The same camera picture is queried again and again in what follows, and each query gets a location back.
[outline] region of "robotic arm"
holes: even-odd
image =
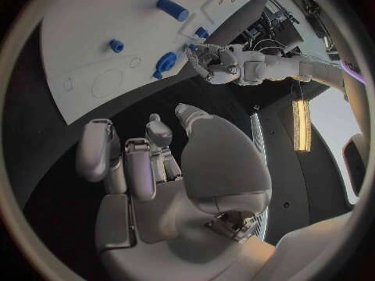
[[[264,79],[272,81],[294,77],[308,82],[314,79],[325,85],[344,90],[341,69],[306,57],[292,58],[243,51],[243,45],[190,45],[184,48],[189,62],[204,80],[211,84],[235,82],[240,86],[256,86]]]

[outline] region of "led light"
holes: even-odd
[[[311,150],[311,121],[308,101],[292,102],[294,125],[294,150],[310,152]]]

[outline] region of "white board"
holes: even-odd
[[[151,82],[156,63],[175,52],[176,75],[186,63],[185,44],[201,42],[200,26],[214,32],[250,0],[172,0],[185,22],[156,7],[158,0],[58,0],[41,29],[44,69],[52,96],[68,124],[117,96]],[[109,41],[124,43],[116,54]]]

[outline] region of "robotic hand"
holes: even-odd
[[[187,59],[196,72],[211,84],[235,82],[240,86],[256,86],[264,79],[272,81],[293,77],[308,82],[314,79],[343,90],[341,69],[308,58],[292,58],[243,51],[240,44],[217,46],[190,45],[184,48]]]

